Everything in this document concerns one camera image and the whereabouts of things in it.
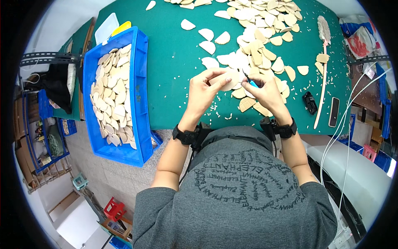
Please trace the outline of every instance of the smartphone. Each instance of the smartphone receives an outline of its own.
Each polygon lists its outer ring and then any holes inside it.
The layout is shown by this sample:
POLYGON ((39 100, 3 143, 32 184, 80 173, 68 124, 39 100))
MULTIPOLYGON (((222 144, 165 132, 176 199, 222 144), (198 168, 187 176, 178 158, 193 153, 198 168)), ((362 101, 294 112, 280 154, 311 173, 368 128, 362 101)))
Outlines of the smartphone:
POLYGON ((332 108, 330 108, 330 116, 329 116, 330 127, 336 127, 337 116, 339 115, 339 105, 340 105, 340 100, 338 98, 332 97, 332 108))

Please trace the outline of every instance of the yellow lid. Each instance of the yellow lid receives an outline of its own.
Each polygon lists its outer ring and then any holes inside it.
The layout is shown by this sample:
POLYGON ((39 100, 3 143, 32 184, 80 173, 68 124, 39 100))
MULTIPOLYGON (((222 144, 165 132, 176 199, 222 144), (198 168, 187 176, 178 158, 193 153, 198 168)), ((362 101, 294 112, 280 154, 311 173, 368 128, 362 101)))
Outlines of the yellow lid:
POLYGON ((115 30, 112 32, 111 37, 112 37, 112 36, 115 36, 115 35, 117 35, 117 34, 119 34, 119 33, 122 32, 122 31, 125 31, 126 29, 129 29, 129 28, 131 28, 131 22, 130 22, 130 21, 127 21, 127 22, 123 23, 122 25, 120 25, 117 29, 115 29, 115 30))

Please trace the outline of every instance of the black wrist strap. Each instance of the black wrist strap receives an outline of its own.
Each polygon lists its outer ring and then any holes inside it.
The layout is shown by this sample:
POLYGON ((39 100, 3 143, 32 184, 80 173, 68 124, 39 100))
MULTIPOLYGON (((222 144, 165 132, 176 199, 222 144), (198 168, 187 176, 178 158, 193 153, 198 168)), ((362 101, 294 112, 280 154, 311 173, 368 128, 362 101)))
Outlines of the black wrist strap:
POLYGON ((296 122, 294 120, 294 118, 292 118, 292 125, 283 125, 283 126, 276 126, 275 127, 275 133, 279 134, 281 138, 290 138, 292 135, 296 135, 297 132, 297 125, 296 122))
POLYGON ((178 129, 178 124, 173 130, 173 140, 178 139, 183 145, 193 144, 199 136, 199 128, 196 127, 195 131, 180 131, 178 129))

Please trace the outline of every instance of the white plastic container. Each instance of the white plastic container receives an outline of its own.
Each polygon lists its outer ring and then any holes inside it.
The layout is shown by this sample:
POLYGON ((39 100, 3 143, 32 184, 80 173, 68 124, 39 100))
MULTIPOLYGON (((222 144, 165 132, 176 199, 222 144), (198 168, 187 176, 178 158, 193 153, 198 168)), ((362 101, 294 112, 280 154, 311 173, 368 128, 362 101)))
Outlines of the white plastic container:
POLYGON ((101 26, 97 29, 95 33, 96 43, 101 44, 111 37, 112 32, 119 27, 119 22, 117 20, 116 14, 110 14, 101 26))

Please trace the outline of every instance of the teal plastic stool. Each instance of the teal plastic stool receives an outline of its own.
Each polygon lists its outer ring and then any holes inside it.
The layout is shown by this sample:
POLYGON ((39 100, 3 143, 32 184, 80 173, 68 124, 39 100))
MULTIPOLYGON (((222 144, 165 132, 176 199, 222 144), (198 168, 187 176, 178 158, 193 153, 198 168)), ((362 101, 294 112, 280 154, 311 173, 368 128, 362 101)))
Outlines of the teal plastic stool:
POLYGON ((88 180, 84 179, 82 173, 80 172, 74 179, 73 179, 73 185, 76 187, 77 190, 80 190, 87 186, 88 180))

